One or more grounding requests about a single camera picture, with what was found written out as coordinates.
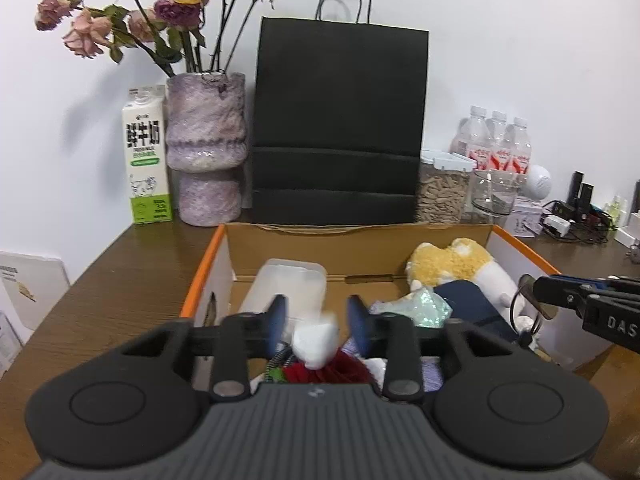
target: wooden table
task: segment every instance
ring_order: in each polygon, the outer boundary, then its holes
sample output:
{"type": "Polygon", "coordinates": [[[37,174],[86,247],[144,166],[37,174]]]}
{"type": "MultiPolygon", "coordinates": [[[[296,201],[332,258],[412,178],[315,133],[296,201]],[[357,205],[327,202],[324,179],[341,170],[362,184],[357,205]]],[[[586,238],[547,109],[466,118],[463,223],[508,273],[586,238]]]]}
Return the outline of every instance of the wooden table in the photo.
{"type": "MultiPolygon", "coordinates": [[[[178,316],[211,235],[212,229],[180,221],[133,226],[71,287],[0,381],[1,480],[20,480],[39,462],[23,422],[29,396],[50,378],[178,316]]],[[[527,244],[566,274],[640,275],[613,240],[606,247],[548,238],[527,244]]],[[[611,411],[596,466],[631,478],[640,466],[640,356],[615,348],[593,383],[611,411]]]]}
{"type": "Polygon", "coordinates": [[[39,462],[24,427],[29,396],[50,378],[177,317],[212,229],[132,226],[87,269],[0,381],[0,479],[39,462]]]}

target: red cloth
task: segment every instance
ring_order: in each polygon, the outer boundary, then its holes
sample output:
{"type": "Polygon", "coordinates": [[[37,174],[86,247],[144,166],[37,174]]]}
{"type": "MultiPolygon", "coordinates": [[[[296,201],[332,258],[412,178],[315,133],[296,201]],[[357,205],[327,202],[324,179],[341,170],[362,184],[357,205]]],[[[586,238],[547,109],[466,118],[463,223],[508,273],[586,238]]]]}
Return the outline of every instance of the red cloth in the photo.
{"type": "Polygon", "coordinates": [[[355,357],[338,350],[324,368],[309,370],[302,363],[294,363],[282,369],[289,383],[371,383],[369,369],[355,357]]]}

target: green label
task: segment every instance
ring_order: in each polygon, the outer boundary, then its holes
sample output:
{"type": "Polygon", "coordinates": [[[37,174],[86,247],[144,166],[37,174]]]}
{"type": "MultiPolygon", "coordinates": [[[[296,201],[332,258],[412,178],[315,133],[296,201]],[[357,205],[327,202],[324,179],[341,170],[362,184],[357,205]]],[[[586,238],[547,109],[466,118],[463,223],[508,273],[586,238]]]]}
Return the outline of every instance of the green label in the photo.
{"type": "Polygon", "coordinates": [[[132,166],[152,166],[154,164],[157,164],[158,162],[160,162],[160,159],[158,157],[142,158],[140,160],[132,160],[131,165],[132,166]]]}
{"type": "Polygon", "coordinates": [[[137,196],[131,199],[133,223],[166,222],[171,220],[169,195],[137,196]]]}

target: plush toy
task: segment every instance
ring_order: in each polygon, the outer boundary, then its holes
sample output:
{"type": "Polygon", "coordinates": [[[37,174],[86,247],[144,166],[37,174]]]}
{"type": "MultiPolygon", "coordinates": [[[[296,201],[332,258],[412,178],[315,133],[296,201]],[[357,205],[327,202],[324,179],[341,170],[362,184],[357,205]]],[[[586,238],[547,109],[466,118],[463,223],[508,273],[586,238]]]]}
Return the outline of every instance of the plush toy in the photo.
{"type": "MultiPolygon", "coordinates": [[[[469,238],[457,238],[446,249],[420,244],[406,264],[406,272],[411,290],[469,280],[482,290],[507,323],[510,322],[509,307],[518,287],[491,254],[469,238]]],[[[519,317],[524,307],[525,301],[519,296],[514,317],[519,317]]],[[[517,319],[516,327],[520,329],[519,325],[527,319],[517,319]]]]}

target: plastic wrap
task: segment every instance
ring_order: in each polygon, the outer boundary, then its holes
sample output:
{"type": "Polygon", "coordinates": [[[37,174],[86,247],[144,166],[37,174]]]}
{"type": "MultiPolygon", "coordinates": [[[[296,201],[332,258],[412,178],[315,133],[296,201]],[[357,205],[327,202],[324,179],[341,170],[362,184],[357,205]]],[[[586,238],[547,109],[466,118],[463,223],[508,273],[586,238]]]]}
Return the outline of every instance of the plastic wrap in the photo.
{"type": "Polygon", "coordinates": [[[247,156],[244,74],[178,74],[168,81],[167,164],[188,173],[228,170],[247,156]]]}
{"type": "Polygon", "coordinates": [[[415,326],[440,328],[444,320],[451,316],[452,309],[443,298],[423,286],[399,300],[388,303],[378,301],[371,306],[370,312],[394,312],[410,317],[415,326]]]}
{"type": "Polygon", "coordinates": [[[178,174],[180,218],[187,224],[211,227],[240,216],[240,184],[231,171],[178,174]]]}

